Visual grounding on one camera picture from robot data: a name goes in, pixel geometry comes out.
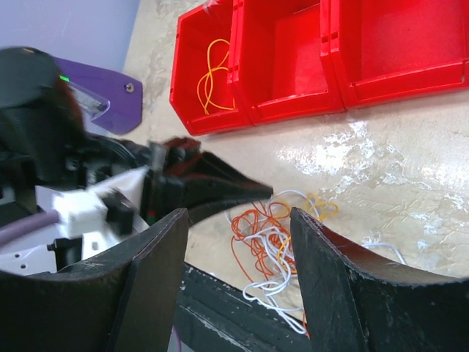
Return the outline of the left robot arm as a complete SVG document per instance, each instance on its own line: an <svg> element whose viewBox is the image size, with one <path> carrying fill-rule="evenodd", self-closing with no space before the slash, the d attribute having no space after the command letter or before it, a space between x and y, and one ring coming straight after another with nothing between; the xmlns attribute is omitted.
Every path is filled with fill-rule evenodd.
<svg viewBox="0 0 469 352"><path fill-rule="evenodd" d="M142 232L173 210L197 224L269 198L198 140L136 144L86 131L110 102L30 47L1 50L1 269L55 273Z"/></svg>

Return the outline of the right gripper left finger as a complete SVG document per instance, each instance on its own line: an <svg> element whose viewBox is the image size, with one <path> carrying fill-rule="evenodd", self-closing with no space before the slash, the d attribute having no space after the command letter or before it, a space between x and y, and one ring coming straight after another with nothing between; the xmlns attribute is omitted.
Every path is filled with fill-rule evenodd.
<svg viewBox="0 0 469 352"><path fill-rule="evenodd" d="M165 351L188 212L55 273L1 274L3 351Z"/></svg>

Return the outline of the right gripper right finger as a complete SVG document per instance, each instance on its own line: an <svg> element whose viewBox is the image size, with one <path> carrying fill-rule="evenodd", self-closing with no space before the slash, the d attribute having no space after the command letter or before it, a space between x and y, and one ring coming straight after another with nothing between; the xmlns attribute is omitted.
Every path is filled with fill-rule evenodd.
<svg viewBox="0 0 469 352"><path fill-rule="evenodd" d="M380 256L301 209L290 232L314 351L466 351L468 281Z"/></svg>

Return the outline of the red three-compartment bin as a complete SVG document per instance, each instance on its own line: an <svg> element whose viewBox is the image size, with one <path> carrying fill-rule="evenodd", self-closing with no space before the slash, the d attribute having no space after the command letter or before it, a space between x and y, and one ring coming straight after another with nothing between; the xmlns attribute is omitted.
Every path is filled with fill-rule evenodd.
<svg viewBox="0 0 469 352"><path fill-rule="evenodd" d="M169 100L198 136L467 88L466 1L207 1Z"/></svg>

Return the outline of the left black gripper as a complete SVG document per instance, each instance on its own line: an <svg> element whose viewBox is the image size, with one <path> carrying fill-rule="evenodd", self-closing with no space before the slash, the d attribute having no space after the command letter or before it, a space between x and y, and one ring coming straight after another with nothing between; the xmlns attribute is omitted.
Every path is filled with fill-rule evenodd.
<svg viewBox="0 0 469 352"><path fill-rule="evenodd" d="M273 194L273 188L252 180L213 153L202 152L201 142L174 137L147 146L122 140L122 146L135 158L136 166L146 166L139 215L154 224L174 209L186 208L189 222L205 219L203 204L222 200L260 200Z"/></svg>

